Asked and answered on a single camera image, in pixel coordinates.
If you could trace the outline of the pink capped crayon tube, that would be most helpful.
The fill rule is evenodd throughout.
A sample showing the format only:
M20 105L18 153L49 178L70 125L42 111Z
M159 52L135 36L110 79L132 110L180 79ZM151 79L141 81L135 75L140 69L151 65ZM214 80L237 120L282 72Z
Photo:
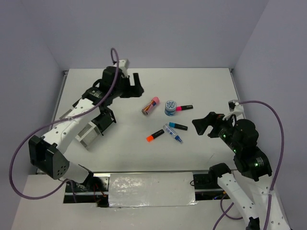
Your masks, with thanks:
M158 97L152 98L151 101L141 110L142 114L149 115L159 103L160 100Z

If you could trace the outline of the blue slime jar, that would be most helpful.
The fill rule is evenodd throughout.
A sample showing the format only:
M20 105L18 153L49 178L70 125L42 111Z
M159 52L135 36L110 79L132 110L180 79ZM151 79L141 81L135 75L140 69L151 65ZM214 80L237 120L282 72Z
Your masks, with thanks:
M165 103L165 114L167 116L174 116L177 109L177 103L173 100L166 101Z

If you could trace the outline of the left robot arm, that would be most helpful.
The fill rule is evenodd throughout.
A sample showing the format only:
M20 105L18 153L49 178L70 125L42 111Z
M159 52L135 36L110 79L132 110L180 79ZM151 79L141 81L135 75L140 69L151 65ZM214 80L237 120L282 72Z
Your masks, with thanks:
M117 97L141 97L144 90L138 73L133 73L134 85L122 68L109 66L102 77L87 89L73 104L72 110L43 136L33 135L28 142L31 163L54 180L66 179L77 184L83 191L103 182L84 166L67 160L64 156L73 140L86 146L114 122L109 106Z

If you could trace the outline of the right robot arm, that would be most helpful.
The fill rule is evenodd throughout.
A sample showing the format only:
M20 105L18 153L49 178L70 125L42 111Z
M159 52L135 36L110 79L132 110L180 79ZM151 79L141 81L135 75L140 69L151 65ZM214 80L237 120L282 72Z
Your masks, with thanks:
M279 200L271 190L272 169L268 157L257 146L259 134L253 122L234 115L210 112L192 121L198 135L211 126L210 138L220 138L235 154L234 163L245 178L252 198L244 192L225 163L209 169L209 184L221 187L241 214L248 230L288 230Z

